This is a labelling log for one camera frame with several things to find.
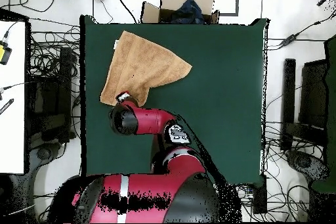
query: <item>white floor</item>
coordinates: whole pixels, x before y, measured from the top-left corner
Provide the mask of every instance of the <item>white floor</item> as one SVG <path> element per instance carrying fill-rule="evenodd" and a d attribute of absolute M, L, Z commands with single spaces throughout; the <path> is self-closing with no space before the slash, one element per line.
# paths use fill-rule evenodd
<path fill-rule="evenodd" d="M 34 9 L 46 9 L 52 0 L 29 0 L 27 6 Z M 137 20 L 140 20 L 142 2 L 147 1 L 153 5 L 159 6 L 160 0 L 123 0 L 127 7 L 132 11 Z M 268 45 L 277 45 L 281 39 L 295 34 L 308 25 L 318 20 L 327 18 L 335 9 L 335 0 L 329 0 L 321 7 L 316 4 L 319 0 L 240 0 L 239 16 L 224 17 L 219 20 L 220 24 L 250 24 L 256 18 L 269 18 L 270 26 L 268 31 Z M 1 5 L 7 5 L 9 0 L 0 0 Z M 18 4 L 19 0 L 10 0 L 11 4 Z M 215 8 L 221 12 L 234 12 L 234 0 L 215 0 Z M 44 20 L 57 21 L 69 25 L 79 25 L 79 16 L 89 14 L 94 16 L 97 22 L 107 23 L 113 18 L 116 23 L 133 23 L 131 15 L 123 8 L 119 0 L 104 0 L 104 5 L 95 0 L 55 0 L 52 7 L 47 12 L 36 12 L 26 9 L 22 6 L 13 6 L 11 11 L 25 14 L 30 18 L 40 18 Z M 313 39 L 314 41 L 295 41 L 292 44 L 277 50 L 268 52 L 268 75 L 267 75 L 267 96 L 266 103 L 272 101 L 282 93 L 282 68 L 285 58 L 295 58 L 297 60 L 296 85 L 301 84 L 301 70 L 305 62 L 325 58 L 324 43 L 326 40 L 336 34 L 336 18 L 328 20 L 320 25 L 313 26 L 303 32 L 298 39 Z M 31 20 L 32 31 L 52 31 L 66 32 L 71 26 Z M 36 34 L 36 40 L 44 40 L 44 35 Z M 78 86 L 73 85 L 73 89 L 78 90 Z M 296 94 L 296 113 L 297 120 L 299 110 L 300 89 Z M 274 101 L 267 110 L 266 120 L 268 122 L 280 122 L 281 100 Z M 75 109 L 74 115 L 80 115 L 80 107 Z M 268 124 L 271 127 L 279 129 L 279 124 Z M 67 145 L 65 154 L 60 159 L 53 161 L 40 169 L 36 182 L 35 194 L 47 194 L 54 192 L 66 179 L 77 175 L 80 165 L 81 141 L 76 138 Z M 301 184 L 306 186 L 306 181 L 302 174 L 289 168 L 287 162 L 279 159 L 276 162 L 268 163 L 269 172 L 276 177 L 282 185 L 284 193 L 289 187 Z M 268 195 L 280 193 L 280 186 L 275 179 L 268 179 Z M 308 193 L 304 189 L 293 189 L 291 197 L 295 201 L 308 202 Z M 270 202 L 284 202 L 284 196 L 277 195 L 269 199 Z M 50 204 L 51 199 L 38 198 L 36 200 L 36 210 L 41 213 Z M 269 203 L 269 208 L 281 207 L 279 203 Z M 284 206 L 276 211 L 284 213 L 271 214 L 280 221 L 285 221 L 288 215 L 288 207 Z M 270 214 L 264 215 L 267 219 L 272 218 Z M 261 215 L 254 215 L 259 220 L 263 220 Z M 299 219 L 305 220 L 306 214 L 299 212 Z M 243 210 L 243 220 L 250 221 L 250 216 Z"/>

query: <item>white stripe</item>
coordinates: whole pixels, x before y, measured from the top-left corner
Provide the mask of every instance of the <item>white stripe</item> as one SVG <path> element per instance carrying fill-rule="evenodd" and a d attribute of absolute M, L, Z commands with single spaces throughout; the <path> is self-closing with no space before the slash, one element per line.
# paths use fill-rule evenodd
<path fill-rule="evenodd" d="M 127 215 L 127 213 L 123 213 L 122 215 L 118 215 L 117 223 L 125 223 L 126 222 L 126 215 Z"/>
<path fill-rule="evenodd" d="M 129 192 L 129 178 L 128 176 L 121 175 L 119 199 L 121 197 L 127 197 L 128 192 Z M 117 223 L 125 223 L 126 215 L 127 213 L 123 213 L 122 215 L 118 214 Z"/>

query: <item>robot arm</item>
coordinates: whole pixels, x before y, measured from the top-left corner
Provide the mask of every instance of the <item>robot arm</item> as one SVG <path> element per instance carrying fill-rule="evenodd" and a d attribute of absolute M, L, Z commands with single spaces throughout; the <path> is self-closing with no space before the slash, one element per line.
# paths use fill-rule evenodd
<path fill-rule="evenodd" d="M 175 117 L 161 109 L 138 107 L 138 102 L 128 92 L 116 97 L 118 103 L 110 113 L 111 127 L 116 133 L 160 134 Z"/>

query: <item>tangled wires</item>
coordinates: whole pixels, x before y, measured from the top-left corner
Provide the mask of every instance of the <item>tangled wires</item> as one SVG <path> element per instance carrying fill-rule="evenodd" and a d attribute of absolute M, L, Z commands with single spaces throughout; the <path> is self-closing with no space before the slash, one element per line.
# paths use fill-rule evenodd
<path fill-rule="evenodd" d="M 30 76 L 43 76 L 43 77 L 58 77 L 60 79 L 64 78 L 60 74 L 60 49 L 62 47 L 69 47 L 73 51 L 73 55 L 76 58 L 70 60 L 70 65 L 72 67 L 72 78 L 79 79 L 79 70 L 77 68 L 77 60 L 79 58 L 79 30 L 78 28 L 72 26 L 72 28 L 62 33 L 52 33 L 52 32 L 32 32 L 31 34 L 31 67 Z M 35 35 L 44 35 L 44 41 L 37 42 L 34 38 Z"/>
<path fill-rule="evenodd" d="M 241 204 L 245 212 L 249 215 L 250 221 L 256 222 L 276 222 L 276 221 L 302 221 L 306 220 L 306 217 L 310 215 L 310 211 L 307 208 L 308 202 L 303 202 L 302 200 L 295 201 L 290 194 L 293 195 L 294 189 L 304 189 L 308 192 L 309 189 L 303 185 L 293 185 L 287 189 L 287 193 L 284 192 L 282 184 L 278 180 L 280 174 L 280 167 L 278 162 L 285 162 L 287 164 L 286 156 L 284 152 L 280 151 L 280 139 L 276 138 L 280 134 L 280 131 L 275 127 L 266 126 L 266 145 L 265 145 L 265 163 L 263 167 L 263 172 L 266 175 L 266 178 L 271 181 L 275 180 L 278 188 L 280 189 L 279 193 L 271 194 L 267 192 L 267 204 L 272 206 L 268 208 L 267 213 L 263 214 L 253 214 L 252 207 L 255 204 L 251 189 L 247 185 L 237 186 L 238 194 L 240 196 Z M 311 150 L 311 154 L 319 153 L 318 158 L 322 159 L 322 149 L 315 144 L 312 144 L 308 141 L 302 139 L 293 139 L 293 150 Z M 278 169 L 277 173 L 270 173 L 268 165 L 275 165 L 274 168 Z"/>

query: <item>green mat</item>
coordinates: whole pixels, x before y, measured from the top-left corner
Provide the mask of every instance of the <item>green mat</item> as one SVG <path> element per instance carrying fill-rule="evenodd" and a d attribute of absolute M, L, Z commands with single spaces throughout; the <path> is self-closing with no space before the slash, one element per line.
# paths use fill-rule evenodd
<path fill-rule="evenodd" d="M 259 182 L 265 25 L 86 24 L 87 174 L 150 171 L 152 136 L 116 135 L 111 106 L 99 101 L 114 42 L 126 30 L 193 66 L 184 79 L 151 89 L 144 107 L 180 114 L 228 182 Z"/>

